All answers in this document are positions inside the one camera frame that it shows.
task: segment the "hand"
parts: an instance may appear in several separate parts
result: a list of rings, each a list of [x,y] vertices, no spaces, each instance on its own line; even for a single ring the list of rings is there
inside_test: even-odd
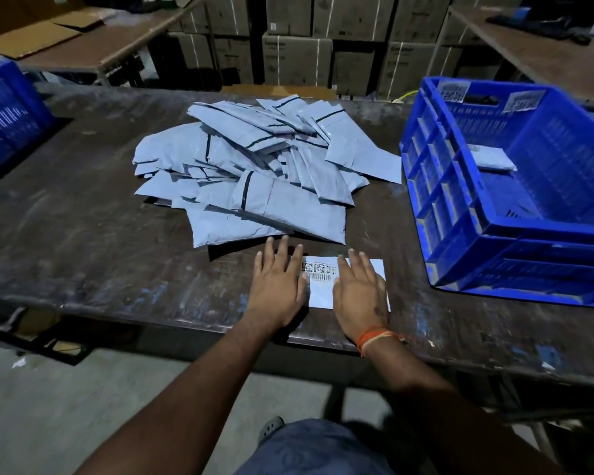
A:
[[[303,245],[299,244],[288,263],[288,235],[279,242],[277,256],[269,237],[264,253],[260,251],[255,257],[246,312],[268,324],[273,333],[288,325],[306,302],[309,280],[305,273],[300,276],[302,258]]]
[[[387,292],[385,280],[374,271],[363,252],[350,248],[349,262],[339,255],[339,278],[334,280],[333,311],[339,325],[354,343],[365,330],[387,326]]]

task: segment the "dark worn tabletop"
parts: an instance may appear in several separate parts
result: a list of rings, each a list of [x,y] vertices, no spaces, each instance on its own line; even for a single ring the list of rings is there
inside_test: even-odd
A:
[[[131,161],[143,136],[190,122],[194,101],[232,95],[43,85],[72,120],[0,181],[0,300],[138,324],[224,332],[242,315],[263,240],[192,248],[182,210],[143,203]],[[409,106],[342,102],[396,153]],[[373,181],[348,210],[347,242],[384,260],[391,325],[422,359],[594,384],[594,309],[432,289],[405,185]],[[346,247],[303,240],[309,255]],[[332,311],[292,343],[354,351]]]

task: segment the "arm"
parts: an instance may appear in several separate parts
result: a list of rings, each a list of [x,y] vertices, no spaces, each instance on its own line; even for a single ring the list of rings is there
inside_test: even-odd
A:
[[[288,237],[255,257],[242,320],[100,446],[75,475],[199,475],[255,360],[305,300],[303,247],[288,262]]]
[[[369,258],[350,250],[351,267],[339,257],[334,313],[344,333],[356,340],[368,328],[386,325],[385,281]],[[432,368],[394,337],[365,345],[391,391],[402,397],[405,415],[444,474],[562,474],[493,415],[462,398]]]

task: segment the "wooden table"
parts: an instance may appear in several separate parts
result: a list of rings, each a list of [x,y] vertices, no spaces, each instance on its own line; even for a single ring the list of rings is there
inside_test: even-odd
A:
[[[108,24],[25,57],[17,64],[21,70],[95,73],[102,85],[110,86],[106,70],[146,46],[199,4],[205,4],[206,8],[205,0],[193,0],[184,8],[145,15],[122,14],[107,20]]]
[[[491,7],[449,7],[449,16],[473,30],[535,83],[556,85],[579,103],[594,106],[594,39],[580,46],[486,22],[500,13],[501,9]]]
[[[245,311],[263,239],[192,248],[184,211],[144,203],[132,157],[196,101],[253,98],[133,88],[43,86],[70,121],[0,180],[0,301],[221,334]],[[404,104],[341,101],[396,153]],[[384,260],[391,325],[423,360],[594,385],[594,309],[459,295],[430,287],[406,185],[378,180],[348,210],[348,246]],[[347,247],[312,237],[309,255]],[[290,344],[357,355],[332,311],[311,309]]]

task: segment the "pile of mailer bags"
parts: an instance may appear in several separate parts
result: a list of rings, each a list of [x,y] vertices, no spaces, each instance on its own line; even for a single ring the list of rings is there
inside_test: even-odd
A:
[[[184,209],[194,247],[299,231],[345,244],[352,192],[369,175],[401,183],[400,157],[376,147],[345,110],[293,95],[194,103],[200,122],[146,136],[136,195]]]

